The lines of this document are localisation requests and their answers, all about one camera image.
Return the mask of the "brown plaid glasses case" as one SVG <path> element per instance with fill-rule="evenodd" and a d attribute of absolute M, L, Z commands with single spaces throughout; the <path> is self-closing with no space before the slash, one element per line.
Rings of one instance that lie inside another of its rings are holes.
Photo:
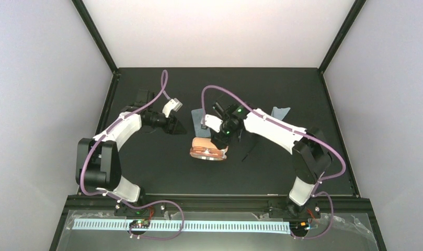
<path fill-rule="evenodd" d="M 191 148 L 192 147 L 207 147 L 207 148 L 217 149 L 216 146 L 211 142 L 210 138 L 198 138 L 198 137 L 193 138 Z"/>

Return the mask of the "brown translucent sunglasses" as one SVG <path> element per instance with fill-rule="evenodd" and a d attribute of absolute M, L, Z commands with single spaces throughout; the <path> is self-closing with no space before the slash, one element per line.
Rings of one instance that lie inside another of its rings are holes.
<path fill-rule="evenodd" d="M 222 161 L 226 159 L 226 149 L 215 149 L 215 148 L 207 148 L 207 147 L 192 147 L 190 149 L 190 156 L 202 160 L 209 160 L 209 161 Z"/>

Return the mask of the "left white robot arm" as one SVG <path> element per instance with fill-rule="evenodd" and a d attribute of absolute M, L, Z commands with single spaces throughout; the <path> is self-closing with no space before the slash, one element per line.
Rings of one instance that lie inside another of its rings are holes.
<path fill-rule="evenodd" d="M 140 91 L 136 101 L 125 106 L 109 127 L 78 142 L 75 179 L 84 194 L 89 194 L 86 188 L 92 187 L 94 195 L 113 195 L 122 201 L 138 202 L 142 189 L 123 176 L 120 149 L 144 126 L 160 128 L 170 135 L 187 132 L 173 114 L 182 107 L 178 99 L 168 99 L 161 111 L 153 110 L 155 101 L 154 92 Z"/>

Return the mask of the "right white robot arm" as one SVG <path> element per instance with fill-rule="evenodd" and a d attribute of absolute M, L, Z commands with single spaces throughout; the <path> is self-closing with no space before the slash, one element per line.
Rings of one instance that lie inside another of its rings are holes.
<path fill-rule="evenodd" d="M 333 158 L 318 140 L 324 135 L 317 128 L 308 131 L 278 120 L 261 109 L 252 111 L 242 105 L 223 109 L 215 102 L 216 115 L 204 115 L 202 124 L 210 129 L 211 142 L 217 149 L 226 148 L 234 135 L 242 130 L 259 135 L 279 145 L 292 155 L 296 178 L 289 192 L 288 214 L 301 219 L 308 213 L 308 204 L 316 183 Z"/>

